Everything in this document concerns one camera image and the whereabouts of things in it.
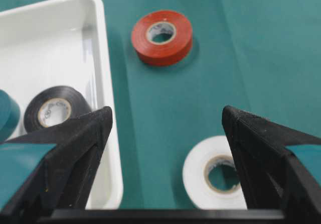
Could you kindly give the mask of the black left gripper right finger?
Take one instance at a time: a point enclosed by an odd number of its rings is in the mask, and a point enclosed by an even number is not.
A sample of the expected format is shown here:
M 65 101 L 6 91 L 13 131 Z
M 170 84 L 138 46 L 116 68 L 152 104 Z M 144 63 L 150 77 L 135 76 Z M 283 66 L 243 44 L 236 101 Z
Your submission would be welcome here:
M 247 207 L 320 223 L 320 138 L 229 105 L 222 125 Z

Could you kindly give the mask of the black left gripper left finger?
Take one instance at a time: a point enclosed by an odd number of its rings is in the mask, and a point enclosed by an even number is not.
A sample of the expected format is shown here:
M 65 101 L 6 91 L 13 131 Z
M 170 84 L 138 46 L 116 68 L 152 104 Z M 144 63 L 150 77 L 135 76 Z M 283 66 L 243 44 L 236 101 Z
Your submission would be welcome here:
M 105 106 L 1 143 L 1 223 L 84 208 L 113 124 Z

